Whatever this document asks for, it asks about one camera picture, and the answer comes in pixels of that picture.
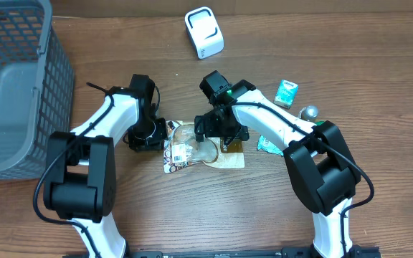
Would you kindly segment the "white red snack packet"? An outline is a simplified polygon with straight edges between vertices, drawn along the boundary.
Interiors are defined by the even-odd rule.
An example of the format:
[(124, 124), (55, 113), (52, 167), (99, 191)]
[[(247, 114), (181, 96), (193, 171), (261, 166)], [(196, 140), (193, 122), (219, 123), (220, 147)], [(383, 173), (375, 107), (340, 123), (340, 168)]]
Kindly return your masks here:
[(167, 139), (163, 144), (163, 171), (164, 173), (174, 173), (186, 168), (193, 163), (188, 161), (187, 145), (184, 143), (175, 143), (176, 131), (181, 132), (184, 127), (192, 126), (192, 122), (181, 120), (168, 120), (166, 122)]

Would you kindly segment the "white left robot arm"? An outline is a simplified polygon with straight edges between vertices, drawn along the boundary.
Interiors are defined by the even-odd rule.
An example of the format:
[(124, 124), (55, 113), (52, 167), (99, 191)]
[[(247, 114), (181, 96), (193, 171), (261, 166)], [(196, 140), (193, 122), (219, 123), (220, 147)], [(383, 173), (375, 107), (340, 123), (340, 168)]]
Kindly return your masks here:
[(161, 151), (166, 121), (156, 116), (159, 104), (152, 99), (160, 92), (147, 75), (134, 74), (128, 87), (103, 92), (103, 105), (85, 123), (49, 137), (33, 208), (45, 222), (73, 226), (87, 248), (86, 257), (129, 257), (112, 215), (115, 146), (124, 140), (135, 152)]

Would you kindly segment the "yellow oil bottle silver cap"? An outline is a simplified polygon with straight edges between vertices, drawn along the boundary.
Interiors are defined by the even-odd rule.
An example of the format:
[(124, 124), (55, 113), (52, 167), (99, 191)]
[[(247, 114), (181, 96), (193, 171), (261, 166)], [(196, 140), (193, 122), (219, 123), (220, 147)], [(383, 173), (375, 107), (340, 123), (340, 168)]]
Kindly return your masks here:
[(319, 110), (316, 106), (314, 105), (308, 105), (306, 107), (303, 107), (299, 114), (298, 117), (301, 120), (305, 120), (305, 121), (309, 121), (314, 123), (317, 119), (318, 119), (318, 114), (319, 114)]

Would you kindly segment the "clear brown snack bag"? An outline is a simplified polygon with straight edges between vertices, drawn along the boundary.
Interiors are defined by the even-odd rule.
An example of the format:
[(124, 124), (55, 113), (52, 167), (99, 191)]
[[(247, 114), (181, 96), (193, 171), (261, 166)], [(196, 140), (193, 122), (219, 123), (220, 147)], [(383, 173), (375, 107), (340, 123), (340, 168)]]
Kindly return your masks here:
[(194, 125), (184, 127), (181, 132), (176, 131), (175, 143), (187, 145), (190, 152), (188, 161), (192, 162), (192, 165), (203, 163), (220, 169), (244, 168), (245, 166), (242, 141), (223, 145), (221, 138), (206, 138), (203, 142), (196, 142)]

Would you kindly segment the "teal large tissue pack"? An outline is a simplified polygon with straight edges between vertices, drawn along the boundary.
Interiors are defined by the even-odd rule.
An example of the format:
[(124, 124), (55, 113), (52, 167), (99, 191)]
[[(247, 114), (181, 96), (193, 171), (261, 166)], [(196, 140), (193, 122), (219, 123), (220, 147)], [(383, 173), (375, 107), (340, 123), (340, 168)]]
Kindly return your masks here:
[(257, 150), (283, 156), (283, 152), (263, 135), (260, 136), (257, 142)]

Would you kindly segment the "small Kleenex tissue pack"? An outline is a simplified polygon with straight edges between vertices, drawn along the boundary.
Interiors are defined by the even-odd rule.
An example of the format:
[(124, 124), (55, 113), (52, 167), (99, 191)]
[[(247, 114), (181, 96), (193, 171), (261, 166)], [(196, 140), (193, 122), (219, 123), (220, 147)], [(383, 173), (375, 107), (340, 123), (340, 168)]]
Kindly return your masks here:
[(274, 103), (286, 109), (290, 109), (298, 92), (298, 84), (287, 80), (281, 80), (275, 94)]

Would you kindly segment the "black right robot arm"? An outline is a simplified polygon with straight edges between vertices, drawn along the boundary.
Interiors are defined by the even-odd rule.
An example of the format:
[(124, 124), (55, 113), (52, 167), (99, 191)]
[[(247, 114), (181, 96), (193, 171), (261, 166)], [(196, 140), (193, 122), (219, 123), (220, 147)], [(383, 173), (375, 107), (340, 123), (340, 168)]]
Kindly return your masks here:
[(199, 85), (213, 110), (195, 118), (196, 140), (246, 141), (256, 130), (282, 152), (293, 190), (313, 214), (314, 257), (358, 257), (348, 232), (348, 208), (361, 175), (339, 128), (302, 120), (270, 102), (246, 80), (230, 84), (218, 71)]

